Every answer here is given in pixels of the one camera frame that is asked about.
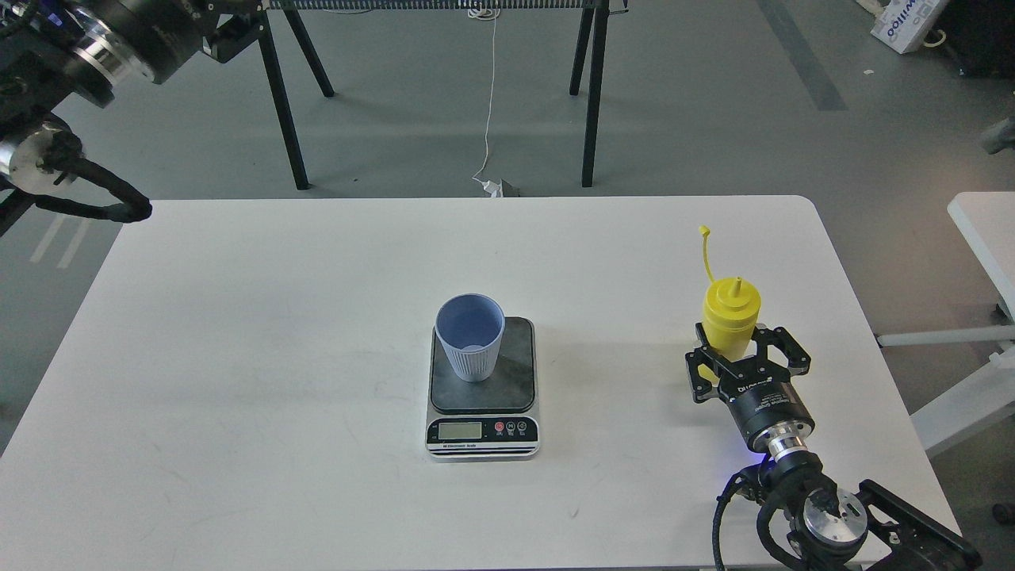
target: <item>cardboard box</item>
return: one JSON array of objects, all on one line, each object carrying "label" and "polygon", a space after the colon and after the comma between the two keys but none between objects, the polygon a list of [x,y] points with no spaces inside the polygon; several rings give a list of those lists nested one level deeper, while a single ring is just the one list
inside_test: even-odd
[{"label": "cardboard box", "polygon": [[900,54],[916,52],[948,0],[891,0],[871,33]]}]

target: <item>gray floor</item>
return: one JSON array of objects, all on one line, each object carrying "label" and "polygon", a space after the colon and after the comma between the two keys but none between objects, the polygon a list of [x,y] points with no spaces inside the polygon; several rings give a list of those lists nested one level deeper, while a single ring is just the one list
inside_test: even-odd
[{"label": "gray floor", "polygon": [[[896,55],[853,0],[632,4],[610,21],[591,189],[579,184],[585,94],[566,93],[578,13],[504,13],[488,177],[524,196],[801,194],[873,332],[991,323],[997,292],[945,207],[961,191],[1015,188],[1015,153],[976,145],[983,128],[1015,114],[1012,81],[961,79],[929,50]],[[470,176],[483,158],[490,24],[453,12],[304,19],[339,90],[320,95],[274,17],[309,191],[293,188],[256,49],[224,66],[196,56],[165,85],[137,78],[109,109],[70,99],[58,114],[91,158],[157,199],[482,194]],[[44,251],[53,220],[33,210],[0,239],[0,447],[118,230],[68,219]],[[916,411],[992,351],[884,356]],[[1015,502],[1013,437],[1008,420],[934,460],[988,570],[1015,562],[1015,527],[990,516],[994,502]]]}]

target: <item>cup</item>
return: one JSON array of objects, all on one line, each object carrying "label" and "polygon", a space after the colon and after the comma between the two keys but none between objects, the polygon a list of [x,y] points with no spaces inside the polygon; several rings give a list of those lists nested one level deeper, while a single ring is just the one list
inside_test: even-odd
[{"label": "cup", "polygon": [[452,298],[437,312],[433,331],[459,378],[475,383],[493,374],[504,335],[504,312],[496,302],[480,294]]}]

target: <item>white table leg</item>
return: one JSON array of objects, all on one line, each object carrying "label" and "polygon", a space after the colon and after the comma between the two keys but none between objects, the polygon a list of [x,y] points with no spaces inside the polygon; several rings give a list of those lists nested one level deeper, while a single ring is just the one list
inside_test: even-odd
[{"label": "white table leg", "polygon": [[919,334],[879,336],[881,347],[929,346],[935,344],[964,344],[971,342],[1005,342],[1015,340],[1015,326],[995,326],[970,330],[947,330]]},{"label": "white table leg", "polygon": [[994,354],[987,365],[912,414],[920,441],[935,456],[991,424],[1015,414],[1015,349]]}]

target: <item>white cable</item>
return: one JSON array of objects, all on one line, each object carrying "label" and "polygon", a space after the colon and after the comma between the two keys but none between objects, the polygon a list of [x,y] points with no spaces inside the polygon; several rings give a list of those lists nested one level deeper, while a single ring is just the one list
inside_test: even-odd
[{"label": "white cable", "polygon": [[492,21],[500,15],[500,8],[469,8],[469,17],[479,21]]},{"label": "white cable", "polygon": [[493,38],[490,40],[490,52],[492,53],[491,59],[493,61],[493,69],[490,72],[490,102],[486,111],[486,131],[483,133],[483,143],[486,146],[486,155],[483,156],[483,165],[476,170],[475,174],[472,174],[472,180],[483,185],[483,190],[486,190],[489,186],[490,181],[479,180],[479,174],[486,169],[486,162],[490,159],[490,118],[493,116],[493,85],[497,79],[497,19],[496,15],[493,16]]},{"label": "white cable", "polygon": [[938,46],[944,44],[945,40],[948,39],[948,34],[945,33],[945,30],[943,30],[943,29],[937,29],[935,31],[937,31],[938,33],[941,34],[941,39],[938,40],[937,42],[924,42],[924,47],[925,48],[937,48]]}]

